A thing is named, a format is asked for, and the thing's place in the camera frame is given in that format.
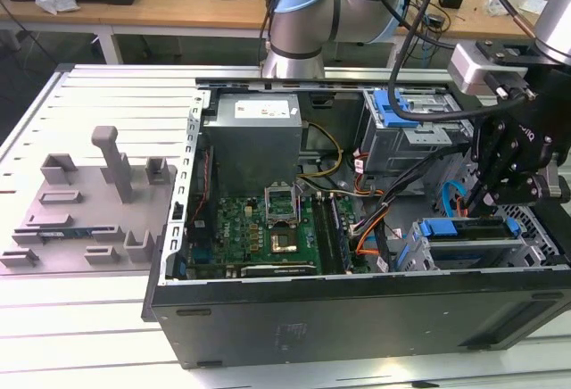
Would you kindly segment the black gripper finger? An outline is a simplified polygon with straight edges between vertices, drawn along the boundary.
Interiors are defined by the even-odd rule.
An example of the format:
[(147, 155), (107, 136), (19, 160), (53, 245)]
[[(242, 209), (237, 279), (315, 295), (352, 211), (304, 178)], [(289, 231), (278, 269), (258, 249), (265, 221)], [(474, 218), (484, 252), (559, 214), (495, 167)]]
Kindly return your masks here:
[(476, 210), (500, 180), (501, 149), (507, 127), (502, 118), (488, 117), (478, 124), (472, 144), (472, 161), (477, 165), (477, 181), (472, 187), (466, 207)]
[(542, 169), (531, 172), (512, 173), (488, 186), (483, 202), (489, 206), (535, 205), (559, 199), (558, 171)]

